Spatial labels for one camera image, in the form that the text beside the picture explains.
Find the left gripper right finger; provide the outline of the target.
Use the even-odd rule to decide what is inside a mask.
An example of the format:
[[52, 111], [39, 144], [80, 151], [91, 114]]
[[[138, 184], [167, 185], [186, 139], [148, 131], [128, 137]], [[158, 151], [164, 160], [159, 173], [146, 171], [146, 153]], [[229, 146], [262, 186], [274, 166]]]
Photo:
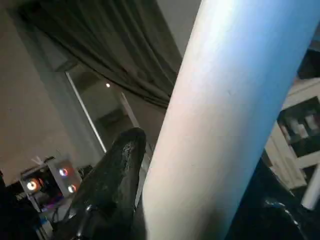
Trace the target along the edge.
[[301, 205], [261, 156], [234, 217], [236, 240], [318, 240], [320, 214]]

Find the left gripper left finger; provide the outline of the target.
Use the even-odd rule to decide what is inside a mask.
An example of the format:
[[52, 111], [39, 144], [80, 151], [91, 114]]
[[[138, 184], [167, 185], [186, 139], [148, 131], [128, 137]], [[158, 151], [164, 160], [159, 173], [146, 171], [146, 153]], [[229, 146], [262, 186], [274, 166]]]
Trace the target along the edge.
[[146, 134], [130, 128], [82, 180], [54, 240], [128, 240], [135, 215]]

